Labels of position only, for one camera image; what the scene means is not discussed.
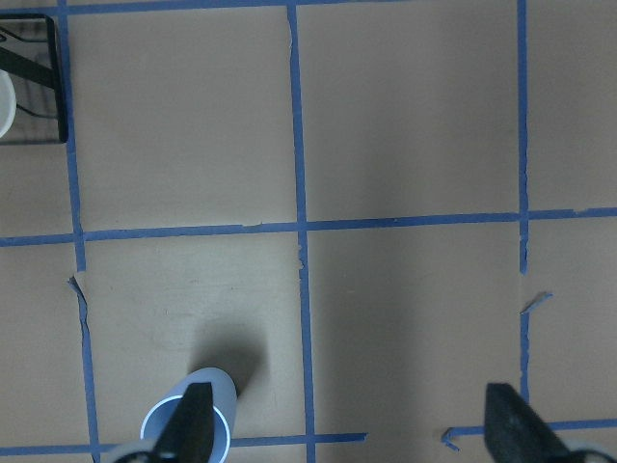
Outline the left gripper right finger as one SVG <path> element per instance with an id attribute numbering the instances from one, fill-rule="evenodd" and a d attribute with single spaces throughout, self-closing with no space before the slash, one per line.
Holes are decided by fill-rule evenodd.
<path id="1" fill-rule="evenodd" d="M 557 462 L 571 453 L 507 383 L 485 391 L 484 443 L 494 462 Z"/>

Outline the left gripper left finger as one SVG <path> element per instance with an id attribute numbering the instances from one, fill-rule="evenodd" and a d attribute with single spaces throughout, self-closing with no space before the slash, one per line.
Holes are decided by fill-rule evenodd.
<path id="1" fill-rule="evenodd" d="M 213 391 L 210 383 L 192 383 L 156 439 L 152 462 L 208 462 L 214 447 Z"/>

